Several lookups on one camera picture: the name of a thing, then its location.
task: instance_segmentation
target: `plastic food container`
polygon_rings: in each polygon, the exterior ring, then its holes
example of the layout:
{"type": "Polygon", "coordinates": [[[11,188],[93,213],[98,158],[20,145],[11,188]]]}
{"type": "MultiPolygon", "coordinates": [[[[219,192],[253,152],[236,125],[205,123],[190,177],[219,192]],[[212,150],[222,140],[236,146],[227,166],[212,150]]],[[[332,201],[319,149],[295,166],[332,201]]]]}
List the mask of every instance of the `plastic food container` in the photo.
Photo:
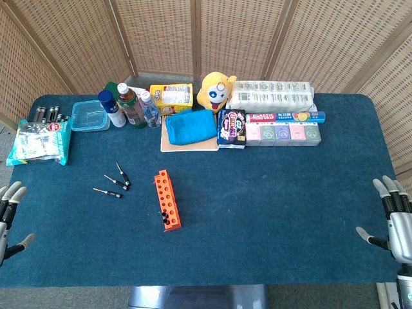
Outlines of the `plastic food container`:
{"type": "Polygon", "coordinates": [[[73,131],[103,131],[109,129],[110,118],[98,100],[77,102],[71,111],[73,131]]]}

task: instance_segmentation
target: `stuffed toy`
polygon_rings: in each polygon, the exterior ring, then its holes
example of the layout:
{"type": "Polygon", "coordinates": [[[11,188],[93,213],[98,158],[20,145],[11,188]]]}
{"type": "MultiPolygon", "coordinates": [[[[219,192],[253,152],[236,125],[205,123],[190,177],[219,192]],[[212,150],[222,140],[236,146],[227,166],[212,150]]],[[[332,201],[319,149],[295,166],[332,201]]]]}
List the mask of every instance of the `stuffed toy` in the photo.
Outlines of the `stuffed toy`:
{"type": "Polygon", "coordinates": [[[219,72],[209,73],[201,82],[197,96],[198,103],[216,114],[230,97],[234,82],[236,82],[236,76],[227,77],[219,72]]]}

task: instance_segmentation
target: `robotic hand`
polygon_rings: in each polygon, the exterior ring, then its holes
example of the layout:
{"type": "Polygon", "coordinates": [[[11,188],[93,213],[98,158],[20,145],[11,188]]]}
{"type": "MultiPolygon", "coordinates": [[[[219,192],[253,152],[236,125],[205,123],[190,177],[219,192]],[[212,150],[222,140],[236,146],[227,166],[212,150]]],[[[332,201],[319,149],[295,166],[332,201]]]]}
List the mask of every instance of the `robotic hand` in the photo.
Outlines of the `robotic hand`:
{"type": "Polygon", "coordinates": [[[398,271],[397,287],[399,303],[403,309],[412,309],[412,199],[396,180],[383,176],[386,185],[373,180],[388,221],[389,240],[369,235],[357,227],[359,236],[367,243],[390,250],[393,258],[402,264],[398,271]]]}
{"type": "Polygon", "coordinates": [[[26,187],[20,187],[21,182],[15,182],[8,187],[0,188],[0,267],[3,261],[26,249],[35,239],[35,234],[29,234],[20,243],[8,247],[7,237],[17,210],[17,205],[26,193],[26,187]]]}

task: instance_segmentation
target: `plastic bottle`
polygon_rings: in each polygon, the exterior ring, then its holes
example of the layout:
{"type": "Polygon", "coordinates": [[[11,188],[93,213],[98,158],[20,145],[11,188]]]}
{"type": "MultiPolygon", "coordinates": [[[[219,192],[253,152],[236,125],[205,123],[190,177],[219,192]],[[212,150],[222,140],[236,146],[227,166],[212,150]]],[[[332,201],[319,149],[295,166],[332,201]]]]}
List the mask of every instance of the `plastic bottle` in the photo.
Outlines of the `plastic bottle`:
{"type": "Polygon", "coordinates": [[[126,118],[120,108],[118,108],[117,103],[113,98],[113,94],[109,90],[101,91],[97,95],[97,99],[102,104],[111,120],[111,123],[115,127],[123,127],[126,124],[126,118]]]}
{"type": "Polygon", "coordinates": [[[118,103],[122,106],[129,122],[135,127],[144,127],[146,121],[144,120],[142,108],[137,102],[136,93],[130,90],[124,82],[117,85],[117,91],[119,93],[118,103]]]}
{"type": "Polygon", "coordinates": [[[160,112],[155,103],[152,101],[150,92],[143,91],[140,94],[140,105],[142,105],[144,118],[146,119],[149,127],[159,127],[162,123],[160,118],[160,112]]]}

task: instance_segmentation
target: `blue tablecloth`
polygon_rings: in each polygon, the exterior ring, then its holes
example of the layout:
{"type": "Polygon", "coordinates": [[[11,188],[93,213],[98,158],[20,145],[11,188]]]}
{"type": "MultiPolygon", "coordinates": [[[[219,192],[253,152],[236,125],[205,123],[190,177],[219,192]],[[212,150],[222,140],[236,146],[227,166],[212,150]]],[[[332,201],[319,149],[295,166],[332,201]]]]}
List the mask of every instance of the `blue tablecloth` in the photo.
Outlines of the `blue tablecloth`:
{"type": "MultiPolygon", "coordinates": [[[[64,114],[95,96],[47,95],[36,106],[64,114]]],[[[394,177],[372,101],[316,94],[326,112],[317,147],[247,147],[161,153],[159,129],[72,132],[67,166],[16,166],[28,192],[9,244],[37,234],[5,261],[0,286],[226,285],[393,280],[388,252],[368,246],[357,225],[385,237],[372,179],[394,177]],[[103,177],[132,186],[124,199],[103,177]],[[154,176],[167,169],[182,228],[168,233],[154,176]]]]}

